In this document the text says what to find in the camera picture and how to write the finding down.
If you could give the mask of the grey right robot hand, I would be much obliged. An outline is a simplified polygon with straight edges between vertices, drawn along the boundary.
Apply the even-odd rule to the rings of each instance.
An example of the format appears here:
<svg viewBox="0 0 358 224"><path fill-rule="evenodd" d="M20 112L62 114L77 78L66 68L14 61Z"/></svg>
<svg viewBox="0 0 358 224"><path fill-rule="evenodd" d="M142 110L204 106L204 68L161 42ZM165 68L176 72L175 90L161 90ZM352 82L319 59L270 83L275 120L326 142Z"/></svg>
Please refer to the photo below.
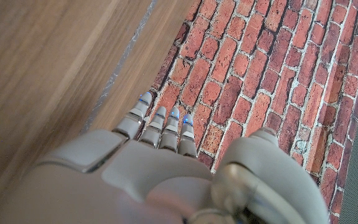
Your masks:
<svg viewBox="0 0 358 224"><path fill-rule="evenodd" d="M319 188L273 129L235 139L216 172L197 159L193 118L144 93L111 131L41 157L0 203L0 223L327 223Z"/></svg>

